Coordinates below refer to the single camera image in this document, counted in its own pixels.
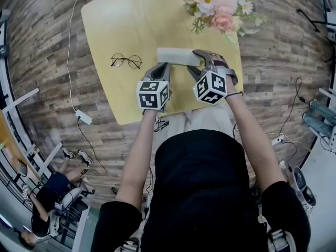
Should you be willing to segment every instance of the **person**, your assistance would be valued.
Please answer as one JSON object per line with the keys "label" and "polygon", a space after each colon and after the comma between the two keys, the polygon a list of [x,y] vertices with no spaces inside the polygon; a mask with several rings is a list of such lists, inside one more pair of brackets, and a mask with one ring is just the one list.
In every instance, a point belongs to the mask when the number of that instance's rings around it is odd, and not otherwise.
{"label": "person", "polygon": [[82,164],[66,173],[70,160],[75,154],[62,146],[64,161],[57,172],[52,174],[47,183],[40,189],[36,196],[28,185],[23,185],[23,190],[30,197],[33,206],[31,232],[25,230],[19,234],[19,240],[26,248],[34,248],[37,242],[49,234],[50,217],[48,213],[54,209],[56,202],[67,192],[71,181],[77,180],[93,163],[93,160],[83,150],[78,151]]}
{"label": "person", "polygon": [[329,124],[324,123],[309,112],[303,114],[302,119],[304,122],[317,132],[325,135],[325,137],[330,138],[332,130],[336,126],[336,113],[328,107],[319,104],[316,99],[309,103],[309,108],[312,113],[321,115],[328,120]]}
{"label": "person", "polygon": [[[226,79],[228,92],[236,92],[231,78]],[[244,150],[262,192],[268,225],[272,231],[289,232],[296,250],[307,251],[307,215],[285,181],[269,139],[241,95],[226,101],[244,148],[233,138],[224,107],[165,117],[169,125],[155,137],[156,112],[145,110],[116,198],[101,206],[91,252],[115,251],[137,232],[142,252],[268,251],[267,225],[258,220]],[[153,138],[159,145],[156,180],[143,221],[142,194]]]}

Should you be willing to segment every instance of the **white wall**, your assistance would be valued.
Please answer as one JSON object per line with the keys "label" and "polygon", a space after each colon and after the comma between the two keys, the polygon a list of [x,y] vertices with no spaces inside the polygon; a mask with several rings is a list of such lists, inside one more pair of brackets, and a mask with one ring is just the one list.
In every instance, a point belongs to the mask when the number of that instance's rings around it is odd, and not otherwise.
{"label": "white wall", "polygon": [[308,186],[317,197],[310,220],[310,252],[336,251],[336,155],[317,140],[302,167]]}

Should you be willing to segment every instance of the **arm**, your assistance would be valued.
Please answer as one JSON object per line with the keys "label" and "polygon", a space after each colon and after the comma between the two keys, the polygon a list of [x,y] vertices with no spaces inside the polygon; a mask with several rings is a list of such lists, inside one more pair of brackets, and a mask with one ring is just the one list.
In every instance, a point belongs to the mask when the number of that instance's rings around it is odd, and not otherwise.
{"label": "arm", "polygon": [[49,215],[48,215],[47,211],[44,209],[44,207],[42,206],[42,204],[40,203],[40,201],[35,197],[35,195],[31,193],[32,191],[29,188],[29,186],[26,185],[26,184],[24,184],[24,186],[23,186],[22,189],[29,195],[31,201],[33,202],[33,204],[35,205],[36,209],[40,213],[40,218],[43,221],[48,222]]}
{"label": "arm", "polygon": [[[231,77],[227,77],[226,80],[228,92],[236,92]],[[237,94],[228,97],[226,101],[235,116],[241,141],[256,173],[261,191],[273,183],[285,181],[270,141],[243,98]]]}
{"label": "arm", "polygon": [[142,192],[151,162],[156,111],[144,112],[138,134],[125,162],[116,201],[141,210]]}

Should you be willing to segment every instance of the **cable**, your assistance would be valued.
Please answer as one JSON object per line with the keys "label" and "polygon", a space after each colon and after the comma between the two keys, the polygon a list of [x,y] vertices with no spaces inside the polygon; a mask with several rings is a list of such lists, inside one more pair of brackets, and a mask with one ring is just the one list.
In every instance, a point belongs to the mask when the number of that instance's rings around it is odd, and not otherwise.
{"label": "cable", "polygon": [[72,13],[71,13],[71,17],[70,17],[70,23],[69,23],[69,49],[68,49],[68,57],[67,57],[67,63],[66,63],[66,68],[69,74],[69,80],[70,80],[70,100],[71,100],[71,105],[72,108],[74,110],[74,112],[76,112],[75,107],[74,107],[74,103],[72,102],[72,96],[71,96],[71,92],[72,92],[72,81],[71,81],[71,76],[70,76],[70,72],[69,72],[69,56],[70,56],[70,47],[71,47],[71,21],[72,21],[72,17],[74,16],[74,12],[75,12],[75,7],[77,4],[77,0],[75,1],[75,4],[73,5],[73,9],[72,9]]}
{"label": "cable", "polygon": [[153,178],[153,172],[152,172],[151,166],[149,166],[149,171],[150,171],[151,180],[150,180],[148,188],[146,188],[148,195],[152,193],[153,187],[154,187],[154,178]]}
{"label": "cable", "polygon": [[100,173],[99,173],[98,171],[96,171],[95,169],[89,169],[89,170],[95,171],[96,173],[98,173],[98,174],[101,175],[101,176],[105,176],[105,175],[107,175],[106,168],[100,163],[99,159],[97,158],[96,152],[94,151],[93,146],[91,145],[90,141],[86,138],[86,136],[85,136],[84,133],[82,132],[82,130],[81,130],[80,126],[79,126],[79,119],[80,119],[80,117],[78,117],[78,119],[77,119],[77,126],[78,126],[78,129],[80,130],[80,132],[82,133],[82,135],[84,136],[84,138],[86,139],[86,141],[88,141],[88,143],[89,143],[90,147],[92,148],[92,151],[93,151],[93,153],[94,153],[94,155],[95,155],[96,160],[99,162],[99,164],[101,165],[101,167],[104,168],[104,170],[105,170],[105,174],[100,174]]}
{"label": "cable", "polygon": [[229,94],[225,97],[225,99],[228,98],[228,97],[230,97],[230,96],[232,96],[232,95],[239,95],[239,94],[241,94],[242,97],[244,96],[244,93],[243,93],[242,91],[238,91],[238,92],[229,93]]}
{"label": "cable", "polygon": [[331,151],[331,150],[328,150],[328,149],[326,149],[326,148],[322,145],[322,139],[325,138],[325,137],[326,137],[326,136],[322,136],[322,137],[320,137],[320,144],[321,144],[321,147],[322,147],[324,150],[329,151],[329,152],[331,152],[331,153],[334,153],[334,154],[336,155],[336,152]]}
{"label": "cable", "polygon": [[237,126],[237,122],[236,122],[236,124],[235,124],[235,125],[233,126],[233,128],[232,128],[233,139],[236,139],[236,136],[235,136],[236,126]]}
{"label": "cable", "polygon": [[[272,132],[272,133],[266,133],[266,135],[269,135],[269,134],[279,134],[278,132]],[[287,135],[285,135],[284,133],[281,133],[280,135],[284,135],[288,140],[290,140],[291,142],[294,142],[294,143],[299,143],[301,144],[305,149],[308,149],[309,151],[311,151],[310,148],[306,147],[304,144],[302,144],[300,141],[295,141],[295,140],[292,140],[291,138],[289,138]]]}
{"label": "cable", "polygon": [[72,196],[72,193],[71,192],[69,192],[69,194],[71,195],[71,198],[72,198],[72,201],[71,201],[71,203],[68,205],[68,206],[71,206],[73,203],[74,203],[74,199],[73,199],[73,196]]}
{"label": "cable", "polygon": [[[298,83],[298,80],[299,80],[299,79],[300,79],[300,84],[299,84],[299,89],[298,89],[298,88],[297,88],[297,83]],[[295,90],[296,90],[296,94],[295,94],[295,96],[294,96],[294,100],[293,100],[293,103],[292,103],[292,108],[291,108],[291,110],[290,110],[290,112],[289,112],[289,115],[288,115],[286,121],[284,122],[284,124],[282,125],[282,127],[281,127],[281,129],[280,129],[278,138],[280,138],[280,134],[281,134],[281,132],[282,132],[282,129],[283,129],[283,127],[285,126],[285,124],[287,123],[287,121],[288,121],[290,115],[291,115],[292,112],[293,112],[293,108],[294,108],[294,104],[295,104],[295,99],[296,99],[296,97],[299,95],[299,91],[300,91],[300,89],[301,89],[301,84],[302,84],[302,79],[299,77],[299,78],[297,78],[297,79],[295,80]]]}
{"label": "cable", "polygon": [[293,159],[294,156],[296,155],[296,153],[298,152],[298,147],[297,147],[294,143],[292,143],[292,142],[283,142],[283,141],[281,141],[281,144],[292,144],[293,146],[295,146],[295,152],[294,152],[294,154],[292,155],[292,157],[290,157],[290,158],[287,160],[288,169],[289,169],[289,171],[291,172],[291,171],[292,171],[292,168],[291,168],[290,165],[289,165],[289,161],[290,161],[291,159]]}

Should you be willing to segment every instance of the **hand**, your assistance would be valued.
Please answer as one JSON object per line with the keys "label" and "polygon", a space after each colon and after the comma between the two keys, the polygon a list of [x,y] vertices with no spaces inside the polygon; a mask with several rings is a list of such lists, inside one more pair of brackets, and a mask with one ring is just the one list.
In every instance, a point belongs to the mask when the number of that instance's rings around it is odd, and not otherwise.
{"label": "hand", "polygon": [[23,183],[23,184],[21,185],[21,187],[22,187],[22,190],[23,190],[24,192],[26,192],[28,195],[31,194],[32,189],[31,189],[26,183]]}

